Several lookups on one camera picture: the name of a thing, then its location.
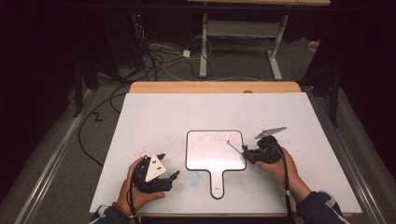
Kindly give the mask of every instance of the cable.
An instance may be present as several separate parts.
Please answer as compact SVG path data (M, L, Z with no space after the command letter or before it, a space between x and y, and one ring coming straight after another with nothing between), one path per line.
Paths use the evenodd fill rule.
M304 2L301 2L300 0L296 0L298 3L300 3L301 5L304 5L304 6L308 6L306 3L304 3Z
M178 78L178 77L174 77L174 76L173 76L171 73L169 73L168 70L166 70L164 67L162 67L162 69L163 69L163 71L165 71L170 77L174 78L175 80L178 80L178 81L187 81L187 82L188 82L188 80L184 80L184 79L181 79L181 78Z
M278 147L276 147L277 152L280 154L282 161L283 161L283 167L285 169L285 201L286 201L286 207L288 209L288 215L290 218L290 222L292 224L295 224L295 220L293 217L293 212L291 211L291 204L290 204L290 189L289 189L289 173L288 173L288 165L286 164L286 158L285 155L280 151Z
M128 190L128 192L126 193L126 201L127 201L128 205L129 205L129 207L131 208L131 214L132 214L132 218L134 219L134 224L140 224L140 220L139 220L139 218L137 217L137 214L136 214L136 209L134 208L134 198L133 198L133 194L134 194L134 191L133 191L134 181L132 180L132 176L134 175L134 170L132 171L132 175L131 175L131 179L130 179L130 184L129 184L129 190Z
M137 35L137 40L139 39L139 36L142 35L142 38L140 39L140 44L137 46L138 48L143 44L143 40L145 39L145 30L143 29L143 27L139 24L135 24L135 26L139 27L139 33Z
M213 36L213 35L209 35L208 37L211 37L211 38L214 38L214 39L217 39L217 40L220 40L220 41L223 41L223 42L226 42L226 43L230 44L230 46L229 46L230 49L226 53L215 54L215 53L213 53L213 50L212 50L212 54L214 54L215 56L220 56L220 57L227 56L228 54L231 54L235 49L244 49L244 48L248 48L248 47L257 47L257 46L259 46L262 43L262 41L264 41L266 39L265 37L264 38L254 38L252 43L245 44L245 43L242 43L242 42L243 41L247 41L246 39L238 40L238 39L230 39L230 38L221 38L221 37ZM211 43L212 43L212 45L211 45L212 49L215 49L216 47L218 47L218 48L227 48L228 47L228 46L222 46L222 45L215 45L215 44L213 44L213 40L211 40Z
M149 48L150 45L156 46L156 45L159 45L159 44L148 44L148 48ZM177 52L175 49L172 49L172 48L167 47L167 46L165 46L165 45L160 45L160 46L161 46L161 47L160 47L159 49L154 50L154 51L158 51L158 50L160 50L160 49L162 49L162 48L166 48L166 49L171 49L172 51L171 51L171 52L161 51L161 53L174 53L174 54L181 55L181 53Z
M116 92L117 91L119 91L120 89L122 89L122 87L124 87L125 85L120 85L120 86L118 86L113 92L111 92L111 95L110 95L110 105L111 105L111 108L113 108L113 110L114 111L116 111L117 113L121 113L121 111L119 111L114 105L113 105L113 102L112 102L112 99L114 98L114 94L116 94Z
M254 78L254 77L224 77L224 78L214 79L214 80L211 80L211 81L222 81L222 80L233 79L233 78L245 78L245 79L254 80L254 81L260 81L261 82L261 80L259 80L257 78Z
M209 55L212 53L212 45L210 44L209 40L207 40L206 38L203 38L201 35L198 35L198 36L196 36L195 38L193 38L193 39L191 40L191 44L192 44L192 41L194 41L194 40L196 40L196 39L198 39L198 38L203 39L204 41L206 41L206 42L209 44L209 53L206 55L206 57L209 56Z
M157 79L158 79L158 73L159 73L159 71L157 71L157 69L160 69L160 70L161 70L161 64L162 64L163 62L160 61L160 60L158 60L157 57L153 57L149 52L147 52L147 53L145 54L145 56L146 56L146 58L144 58L143 60L146 60L146 62L149 61L149 62L151 62L151 64L152 64L152 66L146 66L146 64L145 64L145 66L144 66L145 78L146 78L147 81L149 81L149 79L150 79L151 77L155 77L154 81L157 81ZM155 53L154 53L154 56L159 56L159 57L161 57L161 60L163 60L163 57L162 57L161 55L158 55L158 54L155 54ZM149 76L149 72L150 72L152 69L154 69L154 75Z
M112 97L109 97L109 98L105 99L105 100L104 100L102 103L100 103L94 110L91 111L91 113L82 121L81 126L79 126L79 129L78 129L78 143L79 143L79 146L81 147L82 151L84 152L84 154L85 154L86 156L88 156L91 160L93 160L94 162L96 162L96 163L97 163L99 166L101 166L101 167L103 167L103 164L102 164L101 162L99 162L96 158L94 158L93 156L91 156L90 153L88 153L88 151L87 151L87 150L84 148L84 146L82 145L82 141L81 141L81 129L82 129L82 127L84 126L84 124L85 124L85 122L87 121L87 119L90 117L90 115L91 115L91 114L97 113L97 112L94 112L97 108L99 108L99 107L100 107L101 105L103 105L105 102L110 101L112 98L119 97L119 96L122 96L122 95L125 95L125 93L117 94L117 95L114 95L114 96L112 96Z

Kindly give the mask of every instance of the wooden table edge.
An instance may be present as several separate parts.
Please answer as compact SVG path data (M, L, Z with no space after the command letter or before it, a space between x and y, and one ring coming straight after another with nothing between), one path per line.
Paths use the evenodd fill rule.
M296 82L135 82L129 93L278 93L301 92Z

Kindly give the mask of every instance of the desk leg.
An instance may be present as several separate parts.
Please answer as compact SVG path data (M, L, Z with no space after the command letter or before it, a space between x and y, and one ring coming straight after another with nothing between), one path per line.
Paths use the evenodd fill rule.
M275 45L273 50L268 50L268 60L270 61L271 68L273 70L274 78L277 81L282 80L282 75L280 74L279 66L276 62L276 53L280 45L280 41L282 41L283 33L285 32L286 22L288 21L289 15L284 15L282 18L282 22L279 24L279 28L277 30Z
M207 49L206 49L206 38L207 38L207 13L204 13L204 20L202 25L202 51L201 51L201 63L199 66L199 76L206 77L207 67Z

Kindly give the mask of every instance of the wire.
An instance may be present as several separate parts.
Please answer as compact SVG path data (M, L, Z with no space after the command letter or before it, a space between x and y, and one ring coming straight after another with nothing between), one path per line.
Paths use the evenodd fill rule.
M116 112L119 113L119 114L121 113L121 111L118 110L118 109L113 105L112 99L114 98L114 94L116 94L116 92L119 91L120 89L122 89L122 87L124 87L124 86L126 86L126 85L120 85L120 86L118 86L113 92L111 92L111 95L110 95L110 105L111 105L111 107L113 108L113 110L116 111Z
M244 48L247 48L247 47L257 47L257 46L259 46L261 43L262 43L262 41L264 41L266 38L265 37L261 37L261 38L250 38L250 39L246 39L246 38L243 38L243 39L231 39L231 38L221 38L221 37L218 37L218 36L215 36L215 35L209 35L208 37L212 37L212 38L215 38L215 39L218 39L218 40L222 40L222 41L225 41L225 42L228 42L228 43L235 43L235 44L237 44L237 45L242 45L243 47L239 47L239 48L236 48L236 49L244 49ZM252 43L250 43L250 44L245 44L245 43L243 43L243 41L250 41L251 39L253 39L253 42Z
M139 218L137 217L137 214L136 214L136 209L134 208L134 197L133 197L134 196L133 195L134 194L134 191L133 191L134 181L133 181L132 177L134 176L134 170L136 169L136 167L133 169L132 175L131 175L131 179L129 181L130 184L129 184L129 190L126 193L126 201L127 201L128 205L129 205L129 207L131 208L131 214L132 214L132 218L134 219L134 224L140 224L140 220L139 220Z
M254 78L254 77L224 77L224 78L219 78L219 79L215 79L215 80L211 80L211 81L222 81L222 80L233 79L233 78L245 78L245 79L261 82L261 80Z
M147 81L149 81L149 79L151 78L151 77L155 77L155 79L154 79L154 81L156 81L157 79L158 79L158 73L159 73L159 70L161 70L161 67L159 66L159 65L161 65L163 62L163 57L161 56L161 55L159 55L159 54L155 54L154 53L154 56L152 56L149 52L147 52L146 54L145 54L145 58L143 59L143 60L146 60L146 62L151 62L151 64L152 64L152 66L147 66L146 64L145 64L145 66L144 66L144 71L145 71L145 78L146 78L146 80ZM154 70L154 74L153 75L151 75L151 76L149 76L149 72L151 71L151 70Z
M195 38L193 38L193 39L191 40L191 43L192 43L192 41L194 41L194 40L196 40L196 39L199 39L199 38L203 39L204 41L206 41L206 43L209 44L209 53L206 55L206 57L207 57L207 56L209 56L209 55L212 53L212 45L210 44L209 40L207 40L206 38L204 38L204 37L201 36L201 35L198 35L198 36L196 36Z
M286 201L286 207L288 209L288 215L290 218L290 222L295 224L295 220L293 217L293 212L291 211L291 204L290 204L290 194L289 194L289 173L288 173L288 165L286 164L286 158L285 155L280 151L278 147L276 147L277 152L282 158L283 161L283 167L285 169L285 201Z
M304 5L304 6L308 6L306 3L304 3L304 2L301 2L300 0L296 0L298 3L300 3L301 5Z
M139 33L137 34L137 39L139 39L139 36L142 35L142 38L140 38L140 44L139 46L137 46L138 48L143 44L143 39L145 38L145 30L143 29L143 27L139 24L135 24L135 26L139 27Z
M168 72L168 70L166 70L164 67L161 66L161 68L162 68L163 71L165 71L170 77L174 78L175 80L178 80L178 81L187 81L187 82L188 82L188 80L184 80L184 79L181 79L181 78L178 78L178 77L174 77L174 76L173 76L170 72Z
M98 164L98 165L101 166L101 167L103 167L103 164L102 164L101 162L99 162L96 158L94 158L93 156L91 156L90 153L88 153L88 151L87 151L87 150L84 148L84 146L82 145L82 140L81 140L81 129L82 129L82 127L84 126L84 124L85 124L85 122L87 121L87 119L90 117L90 115L97 113L97 112L95 112L95 110L96 110L97 108L99 108L99 107L100 107L101 105L103 105L105 102L110 101L111 99L113 99L113 98L115 98L115 97L122 96L122 95L125 95L125 93L117 94L117 95L114 95L114 96L112 96L112 97L109 97L109 98L105 99L102 103L100 103L95 109L93 109L93 110L91 111L91 113L82 121L81 126L79 126L79 129L78 129L78 143L79 143L79 146L81 147L82 151L84 152L84 154L85 154L86 156L88 156L88 158L90 158L91 160L93 160L96 164Z
M150 45L158 46L159 44L148 44L148 47L149 47ZM161 47L160 47L159 49L154 50L154 51L158 51L158 50L160 50L160 49L162 49L162 48L166 48L166 49L171 49L172 51L171 51L171 52L162 51L162 53L174 53L174 54L181 55L181 53L177 52L175 49L172 49L172 48L167 47L167 46L162 45L162 44L161 44L160 46L161 46Z

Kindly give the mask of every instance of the electrical cord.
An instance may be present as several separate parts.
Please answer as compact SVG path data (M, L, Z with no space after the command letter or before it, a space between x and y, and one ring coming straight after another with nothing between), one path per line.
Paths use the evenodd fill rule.
M243 41L246 41L246 40L241 40L241 41L242 41L242 42L241 42L241 41L239 41L239 40L227 40L227 39L223 39L223 38L218 38L218 37L216 37L216 36L210 36L210 37L215 37L216 39L229 42L230 45L231 45L231 50L230 50L228 53L231 53L231 52L233 51L233 49L242 49L242 48L247 48L247 47L259 46L259 45L262 43L262 41L264 41L264 40L266 39L266 38L254 38L254 39L249 39L249 40L253 40L253 41L252 41L251 43L247 43L247 44L246 44L246 43L243 43ZM187 49L191 49L191 50L192 50L192 49L193 49L193 44L192 44L192 43L194 42L194 40L196 40L196 39L198 39L198 38L202 38L202 37L201 37L201 36L196 36L196 37L191 41L191 43L187 46ZM202 39L204 39L204 40L208 43L208 45L209 45L209 47L210 47L209 53L208 53L207 55L209 55L209 54L211 54L211 53L213 54L213 50L212 50L213 44L211 44L211 43L210 43L207 39L205 39L205 38L202 38ZM238 47L234 47L234 46L233 46L233 42L236 42L237 45L242 45L242 47L239 47L239 48L238 48ZM150 49L150 48L149 48L150 46L158 46L158 48L156 48L156 49ZM172 60L170 60L170 61L165 62L165 61L163 60L163 56L161 56L160 53L180 55L180 57L176 57L176 58L174 58L174 59L172 59ZM182 54L179 53L176 49L173 49L173 48L171 48L171 47L167 47L167 46L165 46L162 42L160 42L160 43L148 43L148 48L146 49L145 57L146 57L146 62L151 62L151 65L147 65L146 63L144 63L145 66L146 66L146 69L145 69L145 79L146 79L147 81L150 81L150 78L155 77L155 80L157 80L157 79L158 79L157 76L158 76L159 72L160 72L161 70L164 70L164 71L165 71L169 76L171 76L172 78L174 78L174 79L176 79L176 80L186 81L186 80L183 80L183 79L180 79L180 78L177 78L177 77L173 76L169 71L166 70L166 69L168 69L168 68L170 68L170 67L173 67L173 66L175 66L175 65L177 65L177 64L188 63L188 62L184 62L184 61L183 61L183 62L178 62L178 61L185 60L185 59L191 60L191 58L182 57L181 55L182 55ZM195 75L192 63L188 63L188 64L190 65L190 67L191 67L191 74L192 74L193 77L195 77L195 78L197 78L197 79L208 79L208 78L211 77L212 74L213 74L212 66L211 66L211 64L209 63L207 57L206 57L202 52L201 52L201 56L202 56L203 60L206 60L206 63L208 64L208 70L209 70L208 74L209 74L209 75L208 75L208 76L205 76L205 77L200 77L200 76ZM163 66L163 65L166 64L166 63L172 63L172 62L176 62L176 63L173 63L173 64L168 65L168 66ZM263 68L261 68L260 71L263 70L264 68L266 68L267 66L269 66L269 63L267 63ZM225 80L225 79L230 79L230 78L247 78L247 79L251 79L251 80L261 81L260 71L258 71L258 77L259 77L259 79L248 78L248 77L226 77L226 78L221 78L221 79L217 79L217 80Z
M134 170L132 171L131 180L130 180L130 184L129 184L129 190L126 193L126 201L129 205L129 207L131 208L131 214L132 214L132 218L134 219L134 224L140 224L140 220L136 214L136 209L134 208L134 195L133 195L134 181L132 179L132 176L134 175Z
M116 92L117 91L119 91L120 89L122 89L122 87L124 87L125 85L120 85L120 86L118 86L113 92L111 92L111 95L110 95L110 105L111 105L111 108L113 108L113 110L114 111L116 111L117 113L121 113L121 111L120 110L118 110L114 105L113 105L113 98L115 98L114 97L114 94L116 94Z
M279 153L279 155L282 158L283 161L283 167L285 169L285 201L286 201L286 207L288 209L288 215L289 215L289 219L290 222L292 224L295 224L295 220L293 217L293 212L291 211L291 204L290 204L290 189L289 189L289 173L288 173L288 165L286 163L286 158L285 155L280 151L281 149L279 149L278 147L276 147L277 152Z
M79 128L78 128L78 143L79 143L79 146L81 147L82 151L84 152L84 154L85 154L88 158L90 158L92 161L94 161L96 164L98 164L98 165L101 166L101 167L103 167L103 164L102 164L101 162L99 162L99 160L97 160L96 158L94 158L92 155L90 155L90 153L89 153L89 152L85 149L85 147L83 146L82 140L81 140L81 129L82 129L82 127L84 126L85 122L86 122L86 121L88 120L88 118L90 117L90 115L92 115L92 114L96 114L96 116L98 115L98 113L95 112L95 110L96 110L97 108L99 108L101 105L103 105L103 104L106 103L107 101L110 101L111 99L113 99L113 98L115 98L115 97L122 96L122 95L125 95L125 93L120 93L120 94L117 94L117 95L113 95L112 97L109 97L109 98L105 99L102 103L100 103L95 109L93 109L93 110L91 111L91 113L82 121L81 125L80 125Z
M304 5L304 6L308 6L306 3L304 3L304 2L301 2L300 0L296 0L298 3L300 3L300 5Z

